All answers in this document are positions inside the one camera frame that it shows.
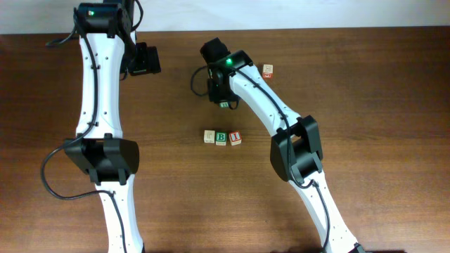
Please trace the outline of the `green-sided plain wooden block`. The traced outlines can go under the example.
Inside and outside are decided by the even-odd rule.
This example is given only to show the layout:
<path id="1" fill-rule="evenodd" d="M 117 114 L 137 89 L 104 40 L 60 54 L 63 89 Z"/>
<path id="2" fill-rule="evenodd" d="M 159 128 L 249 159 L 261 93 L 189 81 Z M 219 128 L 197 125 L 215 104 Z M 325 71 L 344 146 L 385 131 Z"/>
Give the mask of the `green-sided plain wooden block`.
<path id="1" fill-rule="evenodd" d="M 228 102 L 220 103 L 219 107 L 221 107 L 221 108 L 228 108 L 229 107 L 229 103 Z"/>

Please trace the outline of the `yellow-sided plain wooden block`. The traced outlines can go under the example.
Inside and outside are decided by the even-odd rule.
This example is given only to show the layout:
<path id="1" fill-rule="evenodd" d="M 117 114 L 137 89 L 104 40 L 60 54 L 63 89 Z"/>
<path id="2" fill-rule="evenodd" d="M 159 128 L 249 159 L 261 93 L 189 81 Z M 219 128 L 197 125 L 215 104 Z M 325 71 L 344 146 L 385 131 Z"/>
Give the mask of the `yellow-sided plain wooden block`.
<path id="1" fill-rule="evenodd" d="M 215 143 L 215 131 L 204 130 L 203 140 L 205 143 Z"/>

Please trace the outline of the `green B wooden block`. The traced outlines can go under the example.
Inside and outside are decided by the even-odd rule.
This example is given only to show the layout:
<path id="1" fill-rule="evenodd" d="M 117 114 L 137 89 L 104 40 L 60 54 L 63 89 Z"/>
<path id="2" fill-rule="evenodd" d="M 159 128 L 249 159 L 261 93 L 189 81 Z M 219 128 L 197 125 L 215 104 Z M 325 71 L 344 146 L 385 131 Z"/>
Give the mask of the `green B wooden block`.
<path id="1" fill-rule="evenodd" d="M 216 145 L 226 145 L 226 142 L 227 142 L 227 133 L 217 131 L 215 133 L 215 144 Z"/>

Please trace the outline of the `red I wooden block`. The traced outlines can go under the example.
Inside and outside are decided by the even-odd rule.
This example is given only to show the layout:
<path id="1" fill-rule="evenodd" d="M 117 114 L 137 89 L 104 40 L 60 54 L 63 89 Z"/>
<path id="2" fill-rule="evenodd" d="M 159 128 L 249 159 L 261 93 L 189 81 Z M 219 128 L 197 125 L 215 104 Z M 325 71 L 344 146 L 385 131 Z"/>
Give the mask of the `red I wooden block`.
<path id="1" fill-rule="evenodd" d="M 229 140 L 231 145 L 238 145 L 242 143 L 242 136 L 239 131 L 232 131 L 229 133 Z"/>

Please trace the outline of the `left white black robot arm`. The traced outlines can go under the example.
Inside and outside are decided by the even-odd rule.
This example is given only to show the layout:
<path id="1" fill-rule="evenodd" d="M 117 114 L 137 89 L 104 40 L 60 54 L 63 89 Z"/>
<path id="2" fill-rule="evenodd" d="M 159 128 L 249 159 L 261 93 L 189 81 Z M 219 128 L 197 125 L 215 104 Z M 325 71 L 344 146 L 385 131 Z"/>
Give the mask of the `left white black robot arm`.
<path id="1" fill-rule="evenodd" d="M 109 252 L 145 250 L 134 206 L 139 147 L 124 139 L 119 109 L 121 78 L 161 71 L 156 47 L 136 40 L 134 11 L 142 9 L 138 1 L 102 1 L 82 3 L 74 13 L 83 56 L 82 109 L 64 152 L 101 198 Z"/>

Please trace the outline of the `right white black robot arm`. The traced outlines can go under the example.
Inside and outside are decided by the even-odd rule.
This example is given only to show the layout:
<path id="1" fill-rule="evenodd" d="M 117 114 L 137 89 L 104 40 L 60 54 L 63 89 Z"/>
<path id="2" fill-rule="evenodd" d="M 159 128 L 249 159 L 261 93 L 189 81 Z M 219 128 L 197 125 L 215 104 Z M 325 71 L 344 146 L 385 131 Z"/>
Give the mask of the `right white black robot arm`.
<path id="1" fill-rule="evenodd" d="M 363 252 L 329 191 L 317 121 L 290 109 L 246 52 L 231 53 L 214 38 L 203 44 L 200 54 L 206 62 L 209 100 L 226 103 L 232 110 L 241 101 L 247 103 L 269 132 L 271 166 L 302 199 L 319 233 L 322 252 Z"/>

